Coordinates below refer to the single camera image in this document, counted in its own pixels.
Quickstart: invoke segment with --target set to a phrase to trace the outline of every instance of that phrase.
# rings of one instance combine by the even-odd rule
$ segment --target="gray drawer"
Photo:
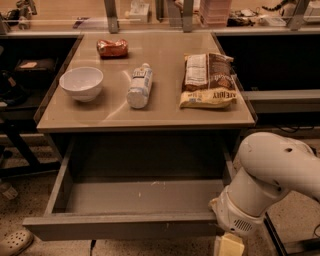
[[[42,240],[216,235],[224,148],[212,131],[77,135],[44,216],[23,225]]]

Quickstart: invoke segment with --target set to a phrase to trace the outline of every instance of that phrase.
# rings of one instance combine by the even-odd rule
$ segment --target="small package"
[[[225,108],[236,98],[230,75],[233,58],[209,53],[187,55],[180,107]]]
[[[101,58],[124,57],[128,55],[128,42],[120,39],[116,42],[109,40],[98,40],[97,51]]]
[[[22,59],[14,69],[18,82],[26,88],[49,88],[54,77],[57,59]]]

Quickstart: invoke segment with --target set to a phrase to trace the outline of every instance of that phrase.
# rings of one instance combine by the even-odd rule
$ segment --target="cabinet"
[[[129,56],[101,60],[96,41],[119,36]],[[52,96],[38,129],[63,160],[45,215],[24,226],[43,240],[216,234],[208,203],[233,175],[230,152],[255,121],[240,91],[227,109],[179,108],[184,54],[203,52],[219,52],[210,33],[85,34],[69,69],[99,68],[103,91],[89,103],[60,87]],[[126,91],[144,62],[153,89],[149,105],[134,110]]]

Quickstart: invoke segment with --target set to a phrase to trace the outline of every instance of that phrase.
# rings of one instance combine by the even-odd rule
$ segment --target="white bottle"
[[[132,108],[143,108],[147,105],[152,87],[152,69],[143,63],[132,74],[131,85],[127,94],[127,102]]]
[[[13,200],[18,196],[17,190],[12,187],[11,183],[4,182],[0,179],[0,192],[9,200]]]

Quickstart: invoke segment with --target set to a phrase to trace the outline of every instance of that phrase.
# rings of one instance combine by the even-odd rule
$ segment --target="snack bag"
[[[180,107],[225,108],[237,98],[230,75],[233,58],[216,53],[187,55]]]

